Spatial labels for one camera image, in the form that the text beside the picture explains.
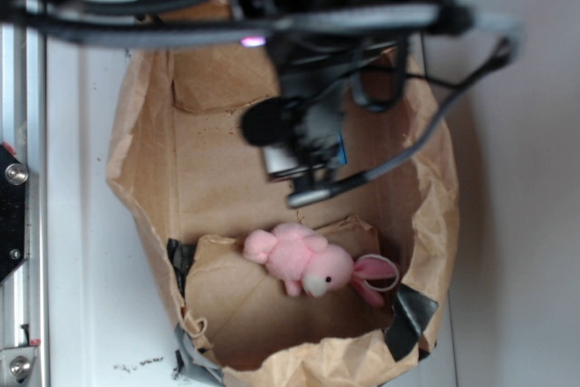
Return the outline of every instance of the pink plush toy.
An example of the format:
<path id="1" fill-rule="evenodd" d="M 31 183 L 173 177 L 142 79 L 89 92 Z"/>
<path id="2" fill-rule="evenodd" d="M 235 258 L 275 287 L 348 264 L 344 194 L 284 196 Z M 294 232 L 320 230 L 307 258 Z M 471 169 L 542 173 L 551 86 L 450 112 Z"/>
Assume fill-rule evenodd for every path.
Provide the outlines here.
<path id="1" fill-rule="evenodd" d="M 272 233 L 252 232 L 244 245 L 244 257 L 266 265 L 270 275 L 284 281 L 290 296 L 298 296 L 304 289 L 317 298 L 350 283 L 367 303 L 382 307 L 379 292 L 391 290 L 399 282 L 399 269 L 388 258 L 367 255 L 354 262 L 343 248 L 300 224 L 280 224 Z M 384 278 L 394 278 L 394 282 L 379 288 L 366 281 Z"/>

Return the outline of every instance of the black cable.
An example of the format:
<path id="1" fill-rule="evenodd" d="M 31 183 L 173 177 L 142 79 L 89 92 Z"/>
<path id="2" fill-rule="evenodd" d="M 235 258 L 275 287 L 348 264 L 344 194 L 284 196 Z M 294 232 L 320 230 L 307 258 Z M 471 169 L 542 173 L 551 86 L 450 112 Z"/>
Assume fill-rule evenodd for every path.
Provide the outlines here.
<path id="1" fill-rule="evenodd" d="M 54 18 L 49 15 L 16 11 L 12 22 L 76 44 L 141 49 L 183 48 L 239 42 L 249 35 L 269 37 L 271 30 L 262 22 L 199 21 L 135 26 L 132 24 L 91 24 Z"/>
<path id="2" fill-rule="evenodd" d="M 464 79 L 460 84 L 458 84 L 455 89 L 448 95 L 448 97 L 440 104 L 439 109 L 431 117 L 429 124 L 417 141 L 411 145 L 409 148 L 403 150 L 401 153 L 395 157 L 385 161 L 383 164 L 379 165 L 374 169 L 366 170 L 364 178 L 366 181 L 371 181 L 377 179 L 383 174 L 395 169 L 403 162 L 408 160 L 417 151 L 419 151 L 431 138 L 439 124 L 445 119 L 445 116 L 450 112 L 450 110 L 459 101 L 459 98 L 465 95 L 465 92 L 471 88 L 475 83 L 486 75 L 494 72 L 495 70 L 504 67 L 511 57 L 511 42 L 502 38 L 489 58 L 472 74 L 470 74 L 466 79 Z"/>
<path id="3" fill-rule="evenodd" d="M 319 101 L 323 100 L 326 97 L 326 95 L 329 95 L 329 91 L 331 91 L 336 86 L 336 84 L 338 82 L 350 79 L 354 75 L 357 75 L 361 72 L 401 73 L 401 69 L 399 69 L 397 67 L 387 67 L 384 65 L 373 65 L 373 64 L 368 64 L 368 65 L 359 66 L 359 67 L 353 67 L 352 69 L 348 70 L 347 72 L 341 74 L 340 76 L 338 76 L 337 78 L 332 80 L 321 91 L 319 91 L 316 94 L 313 94 L 309 97 L 304 98 L 300 102 L 300 105 L 303 108 L 306 108 L 306 107 L 311 106 L 315 103 L 318 103 Z M 444 80 L 436 78 L 436 77 L 428 76 L 426 74 L 417 74 L 417 73 L 406 72 L 406 73 L 404 73 L 404 77 L 407 80 L 416 79 L 416 80 L 427 81 L 430 83 L 434 83 L 438 86 L 441 86 L 443 88 L 449 88 L 449 89 L 456 89 L 460 86 L 460 84 L 447 82 L 447 81 L 444 81 Z"/>
<path id="4" fill-rule="evenodd" d="M 318 54 L 339 54 L 353 50 L 356 43 L 343 44 L 338 46 L 322 45 L 300 38 L 299 36 L 288 35 L 285 37 L 291 43 L 294 43 L 310 52 Z"/>
<path id="5" fill-rule="evenodd" d="M 462 82 L 452 86 L 453 91 L 440 104 L 439 109 L 431 117 L 425 131 L 410 147 L 373 169 L 358 172 L 346 179 L 332 183 L 323 189 L 291 194 L 287 199 L 288 206 L 291 208 L 300 208 L 318 201 L 336 197 L 337 195 L 343 194 L 349 190 L 359 188 L 360 186 L 399 167 L 430 140 L 437 127 L 439 127 L 440 123 L 445 119 L 445 116 L 450 112 L 453 106 L 455 106 L 459 99 L 465 95 L 466 90 L 486 75 L 509 64 L 513 60 L 513 51 L 516 49 L 517 41 L 510 40 L 509 37 L 502 38 L 489 58 L 477 70 Z"/>
<path id="6" fill-rule="evenodd" d="M 82 0 L 81 8 L 94 15 L 151 15 L 167 13 L 199 5 L 208 0 L 131 0 L 128 2 L 99 2 Z"/>
<path id="7" fill-rule="evenodd" d="M 364 90 L 361 81 L 360 70 L 358 73 L 350 76 L 351 92 L 353 100 L 356 104 L 372 112 L 384 112 L 392 109 L 398 102 L 400 102 L 404 95 L 405 83 L 407 82 L 407 59 L 409 57 L 409 37 L 407 34 L 401 34 L 397 38 L 397 61 L 393 69 L 395 73 L 394 83 L 392 85 L 392 97 L 387 101 L 379 101 L 369 97 Z M 361 50 L 357 51 L 355 58 L 358 64 Z"/>

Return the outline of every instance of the led light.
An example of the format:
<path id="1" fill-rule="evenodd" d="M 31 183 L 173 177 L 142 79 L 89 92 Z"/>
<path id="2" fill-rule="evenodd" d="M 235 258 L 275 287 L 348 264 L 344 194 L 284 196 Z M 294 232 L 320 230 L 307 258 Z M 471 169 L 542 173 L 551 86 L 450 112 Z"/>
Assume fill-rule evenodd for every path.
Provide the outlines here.
<path id="1" fill-rule="evenodd" d="M 247 36 L 240 41 L 244 47 L 259 47 L 266 44 L 266 39 L 263 36 Z"/>

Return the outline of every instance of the screw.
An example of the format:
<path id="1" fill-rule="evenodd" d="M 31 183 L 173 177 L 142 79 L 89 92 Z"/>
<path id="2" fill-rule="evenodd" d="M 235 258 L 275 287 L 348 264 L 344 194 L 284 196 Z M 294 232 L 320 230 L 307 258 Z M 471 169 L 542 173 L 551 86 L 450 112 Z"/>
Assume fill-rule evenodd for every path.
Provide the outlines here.
<path id="1" fill-rule="evenodd" d="M 18 260 L 21 256 L 22 253 L 20 252 L 19 249 L 13 249 L 12 251 L 10 251 L 10 258 L 12 258 L 13 260 Z"/>
<path id="2" fill-rule="evenodd" d="M 30 373 L 30 362 L 22 355 L 14 358 L 10 363 L 10 374 L 15 377 L 17 381 L 21 381 Z"/>
<path id="3" fill-rule="evenodd" d="M 5 172 L 6 178 L 13 185 L 22 185 L 28 180 L 28 170 L 26 167 L 20 163 L 13 163 Z"/>

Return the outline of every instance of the white surface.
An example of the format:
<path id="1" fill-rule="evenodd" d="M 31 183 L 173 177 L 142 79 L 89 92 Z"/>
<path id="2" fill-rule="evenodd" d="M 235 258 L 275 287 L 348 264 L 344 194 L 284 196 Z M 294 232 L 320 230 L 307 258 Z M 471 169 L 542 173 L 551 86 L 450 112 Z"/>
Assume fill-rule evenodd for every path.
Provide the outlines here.
<path id="1" fill-rule="evenodd" d="M 171 379 L 172 325 L 131 215 L 105 184 L 128 62 L 123 50 L 48 46 L 49 310 L 57 387 L 202 385 Z M 155 358 L 163 360 L 140 364 Z M 455 385 L 448 316 L 433 355 L 389 385 Z"/>
<path id="2" fill-rule="evenodd" d="M 462 197 L 451 312 L 459 387 L 580 385 L 580 0 L 469 0 L 519 16 L 524 52 L 451 117 Z M 466 73 L 490 40 L 428 45 Z"/>

